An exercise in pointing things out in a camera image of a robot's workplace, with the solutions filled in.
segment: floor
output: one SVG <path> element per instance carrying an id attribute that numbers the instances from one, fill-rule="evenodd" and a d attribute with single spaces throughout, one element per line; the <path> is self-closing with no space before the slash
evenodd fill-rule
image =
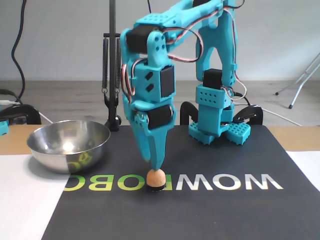
<path id="1" fill-rule="evenodd" d="M 279 96 L 274 93 L 285 87 L 287 81 L 247 81 L 247 98 L 251 104 L 259 105 L 269 111 L 280 114 L 303 126 L 320 125 L 320 81 L 309 81 L 302 88 L 293 109 L 288 109 L 297 87 L 292 87 Z M 180 109 L 183 102 L 195 103 L 197 81 L 177 81 L 174 105 Z M 1 89 L 10 89 L 19 93 L 21 83 L 18 81 L 1 81 Z M 97 81 L 28 81 L 26 83 L 23 103 L 36 107 L 53 122 L 62 120 L 91 120 L 104 124 L 108 118 L 108 109 L 104 105 L 101 83 Z M 122 125 L 128 125 L 122 103 L 117 108 L 122 118 Z M 266 126 L 293 126 L 277 116 L 264 114 L 263 124 Z"/>

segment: black stand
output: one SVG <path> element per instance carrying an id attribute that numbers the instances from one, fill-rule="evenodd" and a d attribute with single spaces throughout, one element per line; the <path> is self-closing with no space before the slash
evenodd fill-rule
<path id="1" fill-rule="evenodd" d="M 119 131 L 121 125 L 121 118 L 117 115 L 117 106 L 119 104 L 119 90 L 120 87 L 120 34 L 116 33 L 116 1 L 109 0 L 109 31 L 104 33 L 103 37 L 103 76 L 102 76 L 102 93 L 104 94 L 104 103 L 108 108 L 108 120 L 105 123 L 111 132 Z M 110 40 L 110 86 L 109 97 L 107 97 L 108 87 L 108 39 Z"/>

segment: tripod leg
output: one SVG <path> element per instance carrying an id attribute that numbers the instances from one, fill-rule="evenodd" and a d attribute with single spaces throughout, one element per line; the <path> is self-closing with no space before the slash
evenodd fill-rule
<path id="1" fill-rule="evenodd" d="M 300 93 L 300 90 L 302 89 L 302 87 L 305 85 L 305 83 L 309 80 L 309 78 L 311 78 L 311 76 L 315 73 L 315 71 L 320 67 L 320 63 L 316 66 L 316 68 L 309 74 L 309 76 L 301 83 L 301 85 L 299 86 L 298 91 L 296 92 L 292 103 L 289 106 L 289 109 L 292 109 L 294 107 L 295 101 L 297 100 L 297 97 Z"/>

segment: black object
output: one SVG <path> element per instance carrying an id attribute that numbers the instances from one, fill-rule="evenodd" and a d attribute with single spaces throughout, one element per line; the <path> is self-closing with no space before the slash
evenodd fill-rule
<path id="1" fill-rule="evenodd" d="M 163 190 L 165 187 L 166 187 L 166 185 L 163 185 L 163 186 L 149 186 L 149 185 L 146 185 L 146 189 L 148 191 L 151 191 L 151 192 L 159 192 L 159 191 Z"/>
<path id="2" fill-rule="evenodd" d="M 193 0 L 192 7 L 198 7 L 202 4 L 208 3 L 210 0 Z"/>
<path id="3" fill-rule="evenodd" d="M 22 6 L 21 6 L 21 14 L 20 14 L 20 27 L 19 27 L 19 32 L 18 32 L 18 36 L 15 40 L 15 43 L 13 45 L 13 48 L 12 48 L 12 51 L 11 51 L 11 58 L 15 64 L 15 66 L 18 68 L 19 70 L 19 73 L 21 75 L 21 79 L 22 79 L 22 89 L 21 89 L 21 92 L 18 96 L 19 99 L 22 98 L 24 92 L 25 92 L 25 88 L 26 88 L 26 80 L 25 80 L 25 76 L 24 76 L 24 73 L 19 65 L 19 63 L 17 62 L 16 58 L 15 58 L 15 52 L 16 52 L 16 49 L 17 49 L 17 46 L 19 44 L 19 41 L 20 41 L 20 38 L 21 38 L 21 35 L 22 35 L 22 32 L 23 32 L 23 29 L 24 29 L 24 19 L 25 19 L 25 9 L 26 9 L 26 4 L 27 4 L 27 0 L 23 0 L 22 1 Z"/>
<path id="4" fill-rule="evenodd" d="M 173 66 L 166 66 L 160 72 L 161 97 L 165 98 L 175 91 L 175 70 Z"/>
<path id="5" fill-rule="evenodd" d="M 239 92 L 235 92 L 235 91 L 234 91 L 233 94 L 234 94 L 235 97 L 243 97 L 243 94 L 241 94 L 241 93 L 239 93 Z M 249 100 L 248 100 L 246 97 L 244 97 L 243 99 L 246 101 L 246 103 L 248 104 L 248 106 L 251 105 L 250 102 L 249 102 Z"/>
<path id="6" fill-rule="evenodd" d="M 147 92 L 150 92 L 152 89 L 154 89 L 155 85 L 153 83 L 149 84 L 145 90 L 147 90 Z"/>
<path id="7" fill-rule="evenodd" d="M 111 132 L 117 132 L 119 131 L 119 126 L 121 124 L 121 118 L 117 115 L 117 106 L 119 104 L 119 97 L 116 93 L 116 86 L 117 83 L 120 82 L 120 79 L 116 79 L 117 77 L 120 77 L 120 70 L 116 69 L 116 66 L 120 68 L 119 66 L 120 61 L 118 58 L 120 56 L 120 49 L 116 51 L 116 38 L 120 37 L 119 33 L 116 33 L 116 1 L 115 0 L 109 0 L 109 33 L 104 33 L 104 44 L 103 44 L 103 76 L 102 76 L 102 91 L 104 87 L 107 87 L 107 71 L 108 71 L 108 65 L 106 64 L 106 59 L 108 58 L 108 46 L 105 45 L 106 38 L 109 38 L 110 42 L 110 54 L 109 54 L 109 77 L 110 77 L 110 86 L 109 86 L 109 98 L 107 97 L 106 91 L 104 94 L 104 103 L 108 108 L 108 120 L 105 123 L 105 126 L 107 126 Z"/>
<path id="8" fill-rule="evenodd" d="M 25 118 L 28 125 L 41 124 L 38 110 L 28 104 L 14 105 L 0 111 L 0 122 L 9 120 L 10 125 L 21 124 L 18 120 L 21 118 Z"/>
<path id="9" fill-rule="evenodd" d="M 191 102 L 183 102 L 180 107 L 180 125 L 189 125 L 189 117 L 197 123 L 198 113 L 198 109 Z"/>
<path id="10" fill-rule="evenodd" d="M 258 105 L 247 106 L 246 108 L 239 111 L 233 117 L 233 123 L 235 123 L 235 124 L 243 123 L 247 119 L 249 119 L 247 124 L 249 124 L 251 126 L 262 125 L 263 119 L 264 119 L 264 111 Z"/>
<path id="11" fill-rule="evenodd" d="M 153 31 L 161 31 L 159 26 L 138 25 L 126 34 L 126 44 L 130 52 L 147 54 L 147 40 Z"/>
<path id="12" fill-rule="evenodd" d="M 243 146 L 223 137 L 203 145 L 188 135 L 188 126 L 175 126 L 168 132 L 161 168 L 171 179 L 168 189 L 160 192 L 148 192 L 146 185 L 132 191 L 119 187 L 121 177 L 146 179 L 151 168 L 134 142 L 130 126 L 111 134 L 108 155 L 90 171 L 77 173 L 85 181 L 69 179 L 66 188 L 82 187 L 62 193 L 42 240 L 320 239 L 320 193 L 265 126 L 252 126 Z M 201 179 L 197 187 L 197 174 L 212 190 Z M 219 179 L 222 186 L 235 185 L 230 176 L 240 185 L 220 189 L 213 183 L 219 174 L 229 175 Z M 262 174 L 268 174 L 283 189 L 269 180 L 266 189 L 252 180 L 248 189 L 245 174 L 260 184 Z M 104 183 L 92 183 L 97 175 Z M 177 190 L 181 175 L 188 177 L 194 190 L 185 180 Z M 107 190 L 105 182 L 110 186 L 112 177 L 112 188 Z M 129 188 L 139 183 L 135 177 L 119 182 Z"/>
<path id="13" fill-rule="evenodd" d="M 169 124 L 173 115 L 173 112 L 169 105 L 164 105 L 150 111 L 146 114 L 149 118 L 148 128 L 149 130 L 159 128 L 166 124 Z"/>
<path id="14" fill-rule="evenodd" d="M 0 91 L 2 91 L 2 93 L 0 93 L 1 95 L 12 95 L 12 96 L 14 96 L 16 98 L 16 102 L 19 102 L 21 104 L 22 104 L 21 98 L 22 98 L 22 96 L 23 96 L 23 94 L 25 92 L 25 89 L 26 89 L 26 79 L 25 79 L 24 72 L 22 71 L 18 61 L 16 60 L 15 53 L 16 53 L 17 46 L 18 46 L 18 44 L 20 42 L 20 38 L 22 36 L 23 29 L 24 29 L 26 4 L 27 4 L 27 0 L 22 0 L 19 32 L 18 32 L 18 35 L 16 37 L 16 40 L 15 40 L 14 45 L 13 45 L 12 50 L 11 50 L 12 61 L 14 62 L 15 66 L 17 67 L 17 69 L 18 69 L 18 71 L 20 73 L 20 76 L 21 76 L 22 89 L 21 89 L 21 92 L 19 93 L 18 96 L 15 93 L 13 93 L 12 91 L 9 91 L 9 90 L 6 90 L 6 89 L 0 89 Z"/>
<path id="15" fill-rule="evenodd" d="M 147 0 L 147 1 L 148 1 L 149 13 L 152 13 L 151 6 L 150 6 L 150 0 Z"/>
<path id="16" fill-rule="evenodd" d="M 16 102 L 23 104 L 21 99 L 13 92 L 7 89 L 0 89 L 0 95 L 10 95 L 15 97 Z"/>
<path id="17" fill-rule="evenodd" d="M 102 93 L 106 96 L 108 92 L 108 51 L 109 51 L 109 39 L 105 37 L 103 39 L 103 55 L 102 55 Z"/>
<path id="18" fill-rule="evenodd" d="M 204 71 L 203 86 L 220 90 L 222 86 L 222 70 L 211 68 Z"/>
<path id="19" fill-rule="evenodd" d="M 120 38 L 117 38 L 116 39 L 116 61 L 115 61 L 115 90 L 116 91 L 120 91 L 120 87 L 121 87 L 120 74 L 121 74 L 121 47 L 120 47 Z"/>

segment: metal bowl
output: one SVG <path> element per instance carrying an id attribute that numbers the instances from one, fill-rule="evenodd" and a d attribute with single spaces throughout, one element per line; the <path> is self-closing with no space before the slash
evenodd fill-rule
<path id="1" fill-rule="evenodd" d="M 97 163 L 110 130 L 94 121 L 67 120 L 35 130 L 27 139 L 34 158 L 48 169 L 73 174 Z"/>

